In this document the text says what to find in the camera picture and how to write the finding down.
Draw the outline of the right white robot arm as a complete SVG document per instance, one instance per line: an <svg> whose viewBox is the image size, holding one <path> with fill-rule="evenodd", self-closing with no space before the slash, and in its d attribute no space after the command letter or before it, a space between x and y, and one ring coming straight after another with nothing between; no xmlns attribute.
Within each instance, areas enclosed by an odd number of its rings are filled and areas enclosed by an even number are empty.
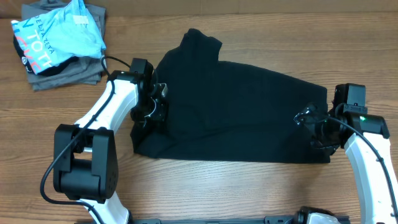
<svg viewBox="0 0 398 224"><path fill-rule="evenodd" d="M397 223L397 178L382 116L345 103L328 113L309 104L294 121L311 132L313 148L329 155L344 150L354 172L361 223Z"/></svg>

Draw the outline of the black t-shirt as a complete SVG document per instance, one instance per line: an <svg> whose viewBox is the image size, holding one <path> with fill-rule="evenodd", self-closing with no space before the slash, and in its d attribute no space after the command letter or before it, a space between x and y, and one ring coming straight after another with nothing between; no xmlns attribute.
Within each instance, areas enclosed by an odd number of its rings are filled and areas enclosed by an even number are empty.
<svg viewBox="0 0 398 224"><path fill-rule="evenodd" d="M308 103L326 111L327 90L282 73L220 61L222 43L188 30L156 68L168 88L165 121L134 126L134 152L154 159L329 163L294 121Z"/></svg>

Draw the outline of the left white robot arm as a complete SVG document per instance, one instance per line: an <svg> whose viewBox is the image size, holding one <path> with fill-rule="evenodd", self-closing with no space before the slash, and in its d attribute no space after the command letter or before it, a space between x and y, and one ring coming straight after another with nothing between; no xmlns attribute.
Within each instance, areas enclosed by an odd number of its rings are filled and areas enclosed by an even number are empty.
<svg viewBox="0 0 398 224"><path fill-rule="evenodd" d="M165 120L167 85L149 69L115 70L103 95L75 124L61 124L54 134L54 159L47 171L67 205L82 205L94 223L132 223L121 203L115 135L127 115L140 135Z"/></svg>

